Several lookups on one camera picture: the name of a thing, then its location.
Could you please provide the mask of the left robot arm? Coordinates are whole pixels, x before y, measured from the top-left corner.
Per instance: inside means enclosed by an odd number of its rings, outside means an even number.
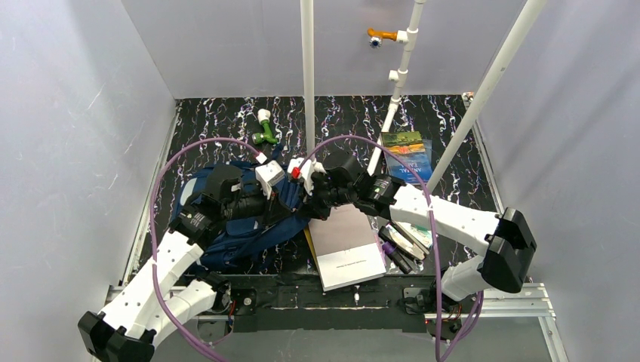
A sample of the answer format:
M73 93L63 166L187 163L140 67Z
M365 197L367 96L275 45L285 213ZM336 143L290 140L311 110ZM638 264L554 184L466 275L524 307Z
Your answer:
M175 296L171 288L204 255L230 220L266 218L281 207L277 185L285 172L276 161L254 170L246 182L231 164L216 166L201 188L188 192L180 212L151 259L100 312L86 312L78 329L88 352L100 361L149 361L156 348L179 331L196 348L212 354L184 327L214 306L226 281L216 273L196 278Z

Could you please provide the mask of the grey white photography portfolio book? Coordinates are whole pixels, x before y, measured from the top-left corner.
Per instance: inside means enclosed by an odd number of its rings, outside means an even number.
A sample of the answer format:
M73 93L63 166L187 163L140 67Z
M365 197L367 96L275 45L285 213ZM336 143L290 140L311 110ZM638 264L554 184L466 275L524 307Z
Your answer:
M327 220L309 222L316 268L325 292L385 275L368 217L348 204L331 210Z

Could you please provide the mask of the navy blue student backpack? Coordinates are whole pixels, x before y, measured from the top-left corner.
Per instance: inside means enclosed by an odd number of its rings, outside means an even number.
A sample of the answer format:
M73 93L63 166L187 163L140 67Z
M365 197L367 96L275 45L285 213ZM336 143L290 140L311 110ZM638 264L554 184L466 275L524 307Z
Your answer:
M263 194L254 172L258 165L250 161L209 164L196 171L180 190L169 229L196 241L204 251L204 267L218 272L235 268L238 260L254 258L292 239L309 224L309 218L300 216L304 188L287 177L273 192L290 207L289 217L279 222L235 219L237 198Z

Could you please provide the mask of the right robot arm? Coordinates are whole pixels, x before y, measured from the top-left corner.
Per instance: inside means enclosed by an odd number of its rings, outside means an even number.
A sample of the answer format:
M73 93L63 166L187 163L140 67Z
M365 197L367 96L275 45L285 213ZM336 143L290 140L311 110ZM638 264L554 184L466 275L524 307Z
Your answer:
M351 204L367 216L395 224L406 222L468 247L473 258L447 267L436 284L443 296L460 301L482 290L522 290L537 249L533 233L519 211L507 207L500 215L425 196L422 189L388 174L371 175L346 153L322 162L295 158L287 169L303 185L300 212L326 220L332 209Z

